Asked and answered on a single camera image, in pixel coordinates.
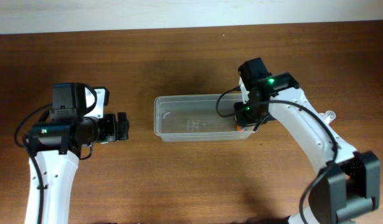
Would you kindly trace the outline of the white pump bottle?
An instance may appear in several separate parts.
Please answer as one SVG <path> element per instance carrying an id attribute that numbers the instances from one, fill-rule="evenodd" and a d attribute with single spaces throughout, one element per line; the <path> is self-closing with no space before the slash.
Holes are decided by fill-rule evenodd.
<path id="1" fill-rule="evenodd" d="M 327 124 L 329 124 L 336 119 L 336 113 L 331 110 L 326 111 L 322 114 L 322 118 Z"/>

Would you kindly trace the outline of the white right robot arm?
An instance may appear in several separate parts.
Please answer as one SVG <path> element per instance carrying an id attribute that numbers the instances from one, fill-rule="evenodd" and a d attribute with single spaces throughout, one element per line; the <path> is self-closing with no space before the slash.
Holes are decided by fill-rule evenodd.
<path id="1" fill-rule="evenodd" d="M 336 134 L 289 73 L 241 75 L 239 85 L 241 114 L 257 125 L 268 117 L 279 121 L 316 173 L 300 198 L 299 212 L 282 223 L 346 223 L 379 208 L 380 160 Z"/>

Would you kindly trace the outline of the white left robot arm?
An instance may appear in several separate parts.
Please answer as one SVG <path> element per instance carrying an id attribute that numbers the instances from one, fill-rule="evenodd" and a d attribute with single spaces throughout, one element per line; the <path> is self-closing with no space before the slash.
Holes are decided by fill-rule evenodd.
<path id="1" fill-rule="evenodd" d="M 68 223 L 72 185 L 84 159 L 82 149 L 125 141 L 129 128 L 125 112 L 58 119 L 44 111 L 22 138 L 31 175 L 25 222 Z"/>

